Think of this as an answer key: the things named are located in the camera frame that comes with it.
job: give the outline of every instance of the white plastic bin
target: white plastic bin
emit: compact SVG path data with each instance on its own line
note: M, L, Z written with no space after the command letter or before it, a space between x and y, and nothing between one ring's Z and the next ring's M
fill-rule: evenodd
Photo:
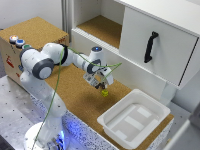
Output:
M169 113L169 108L135 89L97 120L105 133L118 144L126 149L135 149Z

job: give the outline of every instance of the drawer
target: drawer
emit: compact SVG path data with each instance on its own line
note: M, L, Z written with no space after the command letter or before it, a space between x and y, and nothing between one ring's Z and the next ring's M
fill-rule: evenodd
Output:
M152 60L144 63L152 32ZM138 11L125 8L119 53L156 75L179 85L193 52L197 37Z

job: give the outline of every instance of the green cable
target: green cable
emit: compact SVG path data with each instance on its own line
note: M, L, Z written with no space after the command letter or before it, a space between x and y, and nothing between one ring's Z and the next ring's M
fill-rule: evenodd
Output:
M34 148L34 146L35 146L35 143L36 143L36 141L37 141L38 135L39 135L39 133L40 133L40 131L41 131L41 129L42 129L42 126L43 126L44 122L45 122L46 119L47 119L47 116L49 115L51 106L52 106L52 104L53 104L53 100L54 100L54 97L55 97L55 94L56 94L56 91L57 91L57 88L58 88L59 79L60 79L60 68L61 68L61 60L62 60L62 57L63 57L63 52L64 52L64 48L62 49L62 52L61 52L61 55L60 55L58 79L57 79L56 88L55 88L55 90L54 90L54 94L53 94L53 97L52 97L52 100L51 100L51 104L50 104L50 107L49 107L49 109L48 109L48 111L47 111L47 115L45 116L45 118L44 118L44 120L43 120L43 122L42 122L42 125L41 125L41 127L40 127L40 129L39 129L39 131L38 131L38 133L37 133L37 136L36 136L36 138L35 138L35 141L34 141L34 144L33 144L33 147L32 147L31 150L33 150L33 148Z
M101 65L97 65L94 64L92 62L90 62L89 60L85 59L83 56L81 56L81 54L79 52L77 52L76 50L72 49L71 47L68 47L70 50L72 50L74 53L78 54L81 58L83 58L85 61L87 61L88 63L94 65L94 66L98 66L98 67L114 67L116 66L113 70L111 70L103 79L102 82L115 70L117 69L122 63L118 63L118 64L114 64L114 65L109 65L109 66L101 66Z

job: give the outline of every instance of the black handle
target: black handle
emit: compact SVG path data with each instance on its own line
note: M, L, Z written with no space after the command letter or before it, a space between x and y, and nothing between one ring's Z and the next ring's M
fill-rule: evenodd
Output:
M151 54L151 49L152 49L152 45L153 45L153 39L158 37L158 35L159 35L158 33L153 31L152 36L149 38L146 53L145 53L145 56L144 56L144 62L145 63L148 63L150 60L152 60L152 57L150 56L150 54Z

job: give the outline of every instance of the cardboard box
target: cardboard box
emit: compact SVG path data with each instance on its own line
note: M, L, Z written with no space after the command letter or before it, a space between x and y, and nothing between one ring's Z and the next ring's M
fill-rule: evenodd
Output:
M40 17L32 18L0 31L0 52L6 74L19 85L22 66L19 58L21 49L9 43L9 38L17 35L26 44L41 51L46 43L69 45L69 35Z

